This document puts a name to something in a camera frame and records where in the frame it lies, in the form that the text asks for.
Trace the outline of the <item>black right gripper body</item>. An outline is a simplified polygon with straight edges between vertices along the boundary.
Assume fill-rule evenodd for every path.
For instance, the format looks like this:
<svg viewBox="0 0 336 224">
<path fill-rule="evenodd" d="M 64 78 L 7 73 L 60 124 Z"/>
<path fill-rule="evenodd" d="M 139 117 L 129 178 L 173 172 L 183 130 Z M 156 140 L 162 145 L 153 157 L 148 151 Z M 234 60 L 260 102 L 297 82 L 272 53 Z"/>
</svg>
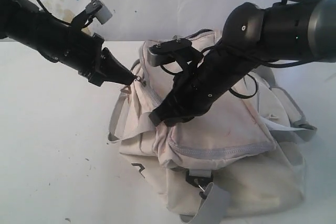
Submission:
<svg viewBox="0 0 336 224">
<path fill-rule="evenodd" d="M 239 80 L 260 65 L 250 54 L 229 46 L 214 46 L 203 63 L 173 84 L 162 102 L 163 115 L 203 115 L 225 92 L 241 98 L 252 98 L 232 89 Z"/>
</svg>

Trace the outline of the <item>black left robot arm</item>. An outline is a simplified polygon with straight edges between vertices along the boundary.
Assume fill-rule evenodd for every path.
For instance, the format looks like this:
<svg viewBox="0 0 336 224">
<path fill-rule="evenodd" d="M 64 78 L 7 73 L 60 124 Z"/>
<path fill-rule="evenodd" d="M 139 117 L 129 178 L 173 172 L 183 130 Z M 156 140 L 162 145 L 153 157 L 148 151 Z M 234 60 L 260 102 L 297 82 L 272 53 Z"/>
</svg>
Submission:
<svg viewBox="0 0 336 224">
<path fill-rule="evenodd" d="M 68 25 L 29 0 L 1 0 L 1 38 L 13 39 L 52 63 L 77 70 L 96 86 L 105 81 L 129 86 L 136 76 L 102 46 L 104 38 L 83 32 L 94 18 L 105 24 L 111 17 L 99 0 L 92 0 Z"/>
</svg>

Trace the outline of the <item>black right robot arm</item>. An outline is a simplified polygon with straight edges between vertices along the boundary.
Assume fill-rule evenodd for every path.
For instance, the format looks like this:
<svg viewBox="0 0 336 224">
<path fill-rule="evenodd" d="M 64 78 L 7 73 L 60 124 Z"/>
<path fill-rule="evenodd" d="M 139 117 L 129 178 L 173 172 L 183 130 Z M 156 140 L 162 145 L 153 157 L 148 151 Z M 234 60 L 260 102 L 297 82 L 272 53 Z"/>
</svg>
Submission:
<svg viewBox="0 0 336 224">
<path fill-rule="evenodd" d="M 316 0 L 260 9 L 235 8 L 220 40 L 203 54 L 182 38 L 149 49 L 150 65 L 177 62 L 181 71 L 162 103 L 150 113 L 153 124 L 188 122 L 258 66 L 286 68 L 335 62 L 335 0 Z"/>
</svg>

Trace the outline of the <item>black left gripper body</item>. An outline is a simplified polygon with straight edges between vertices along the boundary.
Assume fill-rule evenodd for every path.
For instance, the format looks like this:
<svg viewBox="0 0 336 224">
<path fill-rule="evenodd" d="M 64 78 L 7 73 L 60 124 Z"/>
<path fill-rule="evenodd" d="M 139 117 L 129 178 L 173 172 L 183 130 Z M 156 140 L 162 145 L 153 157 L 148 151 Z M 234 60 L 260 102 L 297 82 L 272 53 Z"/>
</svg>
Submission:
<svg viewBox="0 0 336 224">
<path fill-rule="evenodd" d="M 82 31 L 87 20 L 93 20 L 93 16 L 84 11 L 75 16 L 69 26 L 40 14 L 34 32 L 34 46 L 47 60 L 77 70 L 99 87 L 104 80 L 96 71 L 96 65 L 104 39 L 98 34 L 89 36 Z"/>
</svg>

